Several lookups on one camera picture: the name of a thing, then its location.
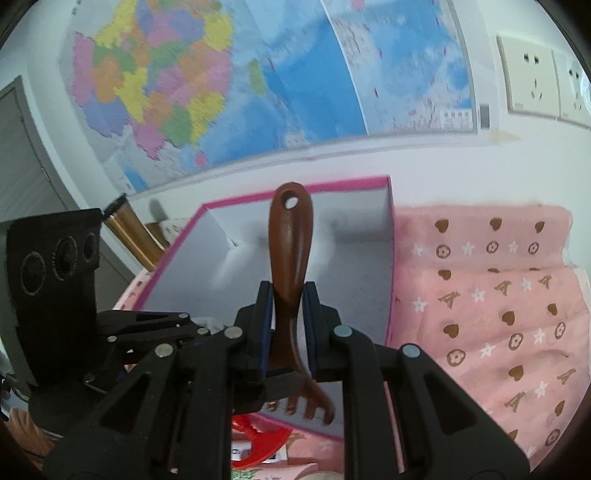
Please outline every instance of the gray door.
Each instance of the gray door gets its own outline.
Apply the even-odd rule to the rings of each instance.
[[[51,162],[38,139],[37,131],[23,102],[18,85],[0,92],[0,222],[31,215],[68,210],[72,199],[59,183]],[[96,302],[99,311],[109,310],[124,292],[132,275],[107,259],[110,251],[101,242],[100,268],[96,271]]]

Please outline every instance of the heart pattern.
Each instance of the heart pattern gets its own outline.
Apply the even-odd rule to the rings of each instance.
[[[523,365],[517,365],[509,370],[509,376],[516,382],[521,380],[523,378]]]
[[[515,312],[513,312],[513,310],[505,312],[501,316],[501,320],[503,320],[503,322],[505,322],[507,325],[512,326],[515,323]]]
[[[449,335],[450,338],[455,338],[460,333],[460,326],[457,325],[456,323],[446,325],[446,327],[443,329],[443,333]]]
[[[562,412],[564,410],[564,404],[566,403],[565,400],[563,400],[562,402],[560,402],[558,405],[556,405],[556,408],[554,409],[554,413],[556,413],[557,417],[560,417],[562,415]]]
[[[501,228],[501,224],[503,223],[503,219],[499,217],[493,218],[489,224],[492,227],[492,230],[496,232],[499,228]]]
[[[437,272],[437,275],[439,275],[443,280],[449,280],[452,277],[452,272],[449,270],[440,270]]]
[[[447,228],[449,227],[449,220],[447,218],[442,218],[435,222],[435,228],[439,230],[439,233],[447,232]]]

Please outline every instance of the hanging hole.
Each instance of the hanging hole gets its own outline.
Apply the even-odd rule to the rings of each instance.
[[[285,192],[283,194],[283,205],[287,210],[294,208],[298,202],[299,199],[294,192]]]

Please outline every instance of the door frame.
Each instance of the door frame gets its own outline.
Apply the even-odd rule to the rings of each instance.
[[[21,120],[25,127],[25,132],[27,133],[27,137],[31,147],[33,148],[35,157],[37,158],[42,171],[47,177],[51,188],[56,193],[57,197],[60,199],[66,210],[79,210],[79,205],[76,203],[62,182],[55,166],[53,165],[53,162],[51,161],[51,158],[49,157],[49,154],[47,153],[47,150],[45,149],[45,145],[43,145],[43,141],[39,136],[39,132],[35,126],[35,121],[31,115],[31,110],[29,108],[27,96],[25,95],[25,89],[22,83],[22,77],[20,75],[9,85],[0,90],[0,99],[10,92],[14,92],[15,94],[18,109],[21,114]],[[134,274],[132,271],[121,261],[117,255],[115,255],[115,253],[113,253],[113,251],[102,238],[100,239],[100,253],[125,281],[130,283],[134,279]]]

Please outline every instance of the label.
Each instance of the label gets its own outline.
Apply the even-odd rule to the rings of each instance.
[[[443,130],[473,130],[472,109],[439,110],[439,121]]]

